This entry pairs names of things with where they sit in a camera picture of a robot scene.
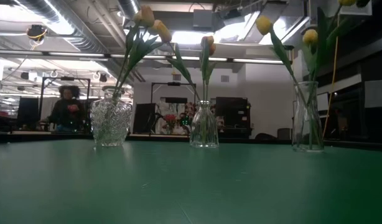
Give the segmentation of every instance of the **tall glass vase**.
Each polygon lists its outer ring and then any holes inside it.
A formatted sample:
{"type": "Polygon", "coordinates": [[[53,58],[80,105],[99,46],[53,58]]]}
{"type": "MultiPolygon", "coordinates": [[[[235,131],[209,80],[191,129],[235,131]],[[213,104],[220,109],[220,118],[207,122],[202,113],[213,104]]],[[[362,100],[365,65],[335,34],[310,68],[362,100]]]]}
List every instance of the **tall glass vase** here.
{"type": "Polygon", "coordinates": [[[210,111],[209,101],[199,101],[199,109],[191,124],[190,145],[192,147],[218,147],[217,122],[210,111]]]}
{"type": "Polygon", "coordinates": [[[128,134],[132,105],[113,98],[114,86],[104,86],[104,99],[93,102],[91,130],[97,146],[121,146],[128,134]]]}
{"type": "Polygon", "coordinates": [[[292,135],[295,151],[324,151],[321,120],[317,109],[317,86],[317,82],[300,82],[300,89],[295,86],[297,106],[292,135]]]}

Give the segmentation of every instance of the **person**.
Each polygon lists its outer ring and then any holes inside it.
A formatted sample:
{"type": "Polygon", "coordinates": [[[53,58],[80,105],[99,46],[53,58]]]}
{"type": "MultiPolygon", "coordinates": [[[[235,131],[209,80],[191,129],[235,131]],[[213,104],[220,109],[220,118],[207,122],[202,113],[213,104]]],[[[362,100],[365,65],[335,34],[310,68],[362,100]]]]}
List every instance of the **person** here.
{"type": "Polygon", "coordinates": [[[56,131],[76,132],[83,126],[85,110],[78,100],[80,89],[77,86],[60,86],[61,99],[54,104],[52,114],[46,122],[55,123],[56,131]]]}

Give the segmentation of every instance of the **glass vase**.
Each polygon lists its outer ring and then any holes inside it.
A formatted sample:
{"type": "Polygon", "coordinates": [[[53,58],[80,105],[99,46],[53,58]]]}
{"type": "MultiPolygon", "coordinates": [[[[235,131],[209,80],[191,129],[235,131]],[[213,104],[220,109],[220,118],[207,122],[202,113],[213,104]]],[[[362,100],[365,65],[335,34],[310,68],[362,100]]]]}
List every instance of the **glass vase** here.
{"type": "Polygon", "coordinates": [[[209,101],[199,101],[199,109],[191,124],[190,145],[192,147],[218,147],[217,122],[210,111],[209,101]]]}
{"type": "Polygon", "coordinates": [[[293,123],[292,146],[300,152],[322,152],[321,120],[317,109],[317,82],[300,82],[296,89],[296,112],[293,123]]]}
{"type": "Polygon", "coordinates": [[[104,99],[93,102],[91,130],[97,146],[121,146],[130,128],[132,105],[113,97],[114,86],[105,86],[104,99]]]}

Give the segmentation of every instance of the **green tabletop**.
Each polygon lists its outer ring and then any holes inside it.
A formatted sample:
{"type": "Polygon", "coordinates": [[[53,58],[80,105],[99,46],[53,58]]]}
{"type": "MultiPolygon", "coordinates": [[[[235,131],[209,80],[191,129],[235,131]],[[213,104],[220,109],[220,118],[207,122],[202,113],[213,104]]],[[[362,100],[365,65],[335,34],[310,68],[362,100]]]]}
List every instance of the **green tabletop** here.
{"type": "Polygon", "coordinates": [[[382,152],[0,144],[0,223],[382,223],[382,152]]]}

